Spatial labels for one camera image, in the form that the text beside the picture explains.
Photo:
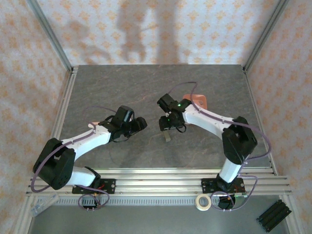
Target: orange floral wallpaper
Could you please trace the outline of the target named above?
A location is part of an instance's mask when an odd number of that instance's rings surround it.
[[[278,0],[39,0],[72,65],[244,64]]]
[[[0,233],[51,134],[66,70],[25,0],[0,3]]]
[[[281,175],[312,230],[312,2],[291,0],[248,73]]]

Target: black bracket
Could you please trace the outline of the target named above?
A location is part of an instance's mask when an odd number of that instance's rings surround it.
[[[99,187],[96,189],[103,190],[103,191],[107,192],[108,194],[115,194],[116,179],[101,178],[99,180]],[[73,194],[94,194],[94,193],[99,194],[99,192],[84,189],[82,187],[79,187],[78,185],[73,187],[72,193]]]
[[[286,206],[282,200],[278,200],[269,209],[266,210],[257,221],[261,224],[264,230],[269,233],[277,226],[284,218],[286,218],[292,211]]]
[[[217,191],[222,191],[222,189],[220,189],[217,185],[217,178],[201,179],[201,188],[203,190],[203,194],[212,194]],[[244,180],[242,178],[236,178],[225,192],[228,194],[245,193],[246,190]]]

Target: orange pad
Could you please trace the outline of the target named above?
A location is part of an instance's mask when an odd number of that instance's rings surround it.
[[[183,96],[183,99],[191,100],[191,95],[186,94]],[[193,101],[195,104],[207,110],[207,100],[204,95],[201,94],[193,94]]]

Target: small white object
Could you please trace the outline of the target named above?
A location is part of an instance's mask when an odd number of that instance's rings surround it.
[[[36,217],[54,203],[59,200],[59,195],[57,193],[52,193],[49,197],[47,197],[43,202],[39,202],[30,210],[30,214],[32,217]]]
[[[166,142],[171,141],[171,138],[170,138],[170,135],[169,135],[168,130],[163,131],[162,133],[164,134],[164,137],[165,137]]]
[[[199,200],[201,198],[205,198],[207,199],[208,201],[208,205],[207,206],[202,206],[200,203],[199,203]],[[199,209],[200,211],[207,211],[210,207],[211,207],[211,199],[210,197],[207,195],[207,194],[200,194],[196,197],[196,200],[195,200],[195,205],[196,205],[196,208]]]

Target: wire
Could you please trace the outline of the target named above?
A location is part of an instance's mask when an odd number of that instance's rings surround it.
[[[182,124],[182,126],[184,127],[184,131],[181,131],[181,130],[178,129],[177,127],[175,127],[175,129],[177,129],[177,131],[178,131],[179,133],[185,133],[185,132],[186,132],[186,126],[185,126],[185,124]]]
[[[115,113],[116,113],[116,111],[114,111],[114,110],[112,110],[112,109],[110,109],[110,108],[106,108],[106,107],[102,107],[102,106],[90,106],[90,107],[85,108],[85,109],[82,111],[82,113],[83,113],[83,119],[84,119],[84,120],[86,120],[85,117],[84,117],[84,116],[85,116],[85,111],[88,110],[88,109],[90,109],[90,108],[102,108],[102,109],[109,110],[109,111],[112,111],[112,112],[115,112]],[[36,190],[36,189],[35,189],[35,181],[36,181],[36,179],[37,179],[37,177],[38,177],[40,171],[42,170],[43,166],[46,164],[46,162],[47,162],[52,156],[54,156],[54,154],[55,154],[56,152],[58,152],[59,150],[61,150],[61,149],[64,148],[65,146],[67,146],[67,145],[69,145],[69,144],[77,143],[77,142],[79,142],[79,141],[81,141],[81,140],[84,140],[84,139],[86,139],[86,138],[92,136],[92,135],[94,134],[94,132],[96,131],[96,126],[95,126],[95,124],[92,123],[92,122],[90,122],[90,124],[93,126],[93,130],[92,130],[89,134],[87,134],[87,135],[85,135],[85,136],[82,136],[82,137],[80,137],[80,138],[78,138],[78,139],[75,139],[75,140],[73,140],[73,141],[69,141],[69,142],[66,142],[66,143],[60,145],[60,146],[57,147],[55,150],[53,150],[53,151],[41,162],[41,164],[38,166],[38,168],[37,168],[37,170],[36,170],[36,172],[35,172],[35,174],[34,174],[34,176],[33,176],[33,178],[32,178],[31,184],[30,184],[30,188],[31,188],[31,191],[32,191],[32,192],[34,192],[34,193],[40,193],[40,192],[43,192],[43,191],[45,191],[46,189],[50,188],[50,185],[48,185],[48,186],[46,186],[46,187],[44,187],[44,188],[42,188],[42,189],[39,189],[39,190]],[[78,185],[78,186],[79,186],[79,187],[82,187],[82,188],[84,188],[84,189],[88,189],[88,190],[92,190],[92,191],[104,193],[104,194],[107,195],[107,201],[106,201],[104,204],[102,204],[102,205],[98,206],[97,208],[95,208],[94,210],[98,210],[98,209],[102,208],[102,207],[105,206],[105,205],[107,204],[107,202],[109,201],[109,198],[110,198],[109,194],[108,194],[107,192],[103,191],[103,190],[93,189],[93,188],[85,187],[85,186],[82,186],[82,185]],[[82,199],[83,197],[85,197],[86,195],[92,196],[92,197],[95,199],[95,201],[98,202],[98,204],[100,204],[100,203],[99,203],[99,200],[97,200],[93,195],[91,195],[91,194],[84,194],[84,195],[82,195],[82,196],[78,199],[78,206],[79,206],[79,207],[83,208],[83,207],[80,205],[80,201],[81,201],[81,199]]]
[[[195,91],[195,89],[196,89],[196,87],[197,87],[197,82],[196,82],[196,81],[188,81],[188,82],[180,83],[180,84],[174,86],[174,87],[168,92],[168,94],[171,93],[176,87],[178,87],[178,86],[180,86],[180,85],[183,85],[183,84],[194,84],[194,87],[193,87],[192,90],[191,90],[190,97],[191,97],[191,103],[192,103],[192,105],[195,107],[195,109],[196,109],[197,111],[199,111],[200,113],[202,113],[203,115],[205,115],[205,116],[207,116],[207,117],[209,117],[209,118],[212,118],[212,119],[214,119],[214,120],[220,121],[220,122],[222,122],[222,123],[228,123],[228,124],[233,124],[233,125],[237,125],[237,126],[242,126],[242,127],[250,128],[250,129],[253,130],[254,132],[259,133],[259,134],[265,139],[265,141],[267,142],[267,144],[268,144],[268,150],[267,150],[266,153],[264,153],[264,154],[262,154],[262,155],[258,155],[258,156],[253,156],[253,157],[251,157],[251,158],[248,158],[249,156],[247,156],[247,157],[245,158],[245,160],[244,160],[243,163],[242,163],[242,166],[240,167],[240,169],[239,169],[239,171],[238,171],[238,173],[237,173],[239,176],[240,176],[240,172],[241,172],[241,170],[243,169],[243,167],[244,167],[246,164],[248,164],[248,161],[251,161],[251,160],[253,160],[253,159],[264,158],[264,157],[268,156],[268,155],[271,153],[271,151],[272,151],[272,146],[271,146],[271,143],[270,143],[269,138],[268,138],[262,131],[260,131],[258,128],[254,127],[254,126],[251,126],[251,125],[249,125],[249,124],[244,124],[244,123],[238,123],[238,122],[223,120],[223,119],[221,119],[221,118],[212,116],[212,115],[210,115],[210,114],[208,114],[208,113],[206,113],[206,112],[200,110],[200,109],[198,108],[198,106],[194,103],[194,100],[193,100],[193,94],[194,94],[194,91]],[[215,207],[213,204],[212,204],[212,207],[214,207],[216,210],[219,210],[219,211],[235,211],[235,210],[238,210],[238,209],[242,208],[242,207],[247,203],[247,201],[249,200],[250,196],[252,195],[252,193],[253,193],[253,191],[254,191],[254,189],[255,189],[257,183],[258,183],[258,177],[254,176],[254,175],[244,175],[244,176],[240,176],[240,178],[244,178],[244,177],[245,177],[245,178],[255,178],[255,183],[254,183],[253,188],[251,189],[251,191],[250,191],[248,197],[245,199],[245,201],[242,203],[242,205],[240,205],[240,206],[237,207],[237,208],[228,209],[228,210],[217,208],[217,207]],[[225,194],[227,197],[229,197],[229,198],[231,199],[231,201],[232,201],[233,206],[234,206],[234,202],[233,202],[231,196],[230,196],[228,193],[226,193],[226,192],[221,192],[221,191],[214,192],[214,193],[211,194],[210,198],[212,198],[212,197],[213,197],[215,194],[217,194],[217,193],[222,193],[222,194]]]
[[[254,192],[254,189],[255,189],[255,187],[256,187],[256,185],[257,185],[259,179],[258,179],[258,177],[254,176],[254,175],[244,175],[244,176],[240,176],[240,178],[254,178],[254,179],[255,179],[255,183],[254,183],[254,185],[253,185],[253,188],[251,189],[251,191],[250,191],[248,197],[244,200],[244,202],[243,202],[239,207],[236,207],[236,208],[233,208],[233,209],[228,209],[228,210],[217,208],[214,204],[211,204],[211,206],[212,206],[213,208],[215,208],[216,210],[225,212],[225,211],[236,211],[236,210],[242,208],[244,205],[246,205],[246,203],[248,202],[248,200],[249,200],[249,198],[251,197],[252,193]],[[212,193],[212,194],[210,195],[210,198],[212,199],[213,196],[214,196],[215,194],[217,194],[217,193],[223,193],[223,194],[225,194],[227,197],[229,197],[229,198],[231,199],[231,201],[232,201],[233,206],[234,206],[234,202],[233,202],[231,196],[230,196],[228,193],[226,193],[226,192],[221,192],[221,191],[214,192],[214,193]]]
[[[88,190],[92,190],[92,191],[99,192],[99,193],[103,193],[103,194],[107,195],[107,200],[101,205],[101,204],[100,204],[100,200],[99,200],[99,199],[97,200],[97,198],[96,198],[95,196],[93,196],[92,194],[84,194],[84,195],[82,195],[82,196],[78,199],[78,206],[79,206],[80,208],[82,208],[82,209],[84,209],[84,210],[87,210],[87,211],[89,210],[88,208],[85,209],[85,208],[80,204],[80,201],[81,201],[85,196],[90,196],[90,197],[92,197],[92,198],[94,199],[94,201],[95,201],[97,204],[100,205],[100,206],[98,206],[98,207],[96,207],[96,208],[92,208],[93,211],[96,211],[96,210],[98,210],[98,209],[101,209],[102,207],[104,207],[104,206],[109,202],[110,196],[109,196],[109,194],[108,194],[106,191],[101,190],[101,189],[89,188],[89,187],[82,186],[82,185],[78,185],[78,186],[81,187],[81,188],[83,188],[83,189],[88,189]]]
[[[254,156],[254,157],[251,157],[251,158],[249,158],[249,159],[246,159],[247,162],[250,161],[250,160],[253,160],[253,159],[259,159],[259,158],[266,157],[266,156],[268,156],[268,155],[271,153],[272,147],[271,147],[271,143],[270,143],[269,138],[268,138],[263,132],[261,132],[258,128],[254,127],[254,126],[251,126],[251,125],[249,125],[249,124],[244,124],[244,123],[238,123],[238,122],[223,120],[223,119],[221,119],[221,118],[212,116],[212,115],[210,115],[210,114],[208,114],[208,113],[206,113],[206,112],[200,110],[200,109],[198,108],[198,106],[194,103],[194,100],[193,100],[193,94],[194,94],[194,91],[195,91],[195,89],[196,89],[196,87],[197,87],[197,82],[196,82],[196,81],[188,81],[188,82],[180,83],[180,84],[176,85],[175,87],[173,87],[173,88],[168,92],[168,94],[171,93],[176,87],[178,87],[178,86],[180,86],[180,85],[182,85],[182,84],[194,84],[194,87],[192,88],[192,90],[191,90],[191,95],[190,95],[190,96],[191,96],[191,103],[192,103],[192,105],[195,107],[195,109],[196,109],[197,111],[199,111],[200,113],[202,113],[203,115],[205,115],[205,116],[207,116],[207,117],[209,117],[209,118],[212,118],[212,119],[214,119],[214,120],[223,122],[223,123],[228,123],[228,124],[233,124],[233,125],[238,125],[238,126],[250,128],[251,130],[253,130],[253,131],[259,133],[259,134],[265,139],[265,141],[266,141],[267,144],[268,144],[268,151],[267,151],[266,153],[262,154],[262,155]]]

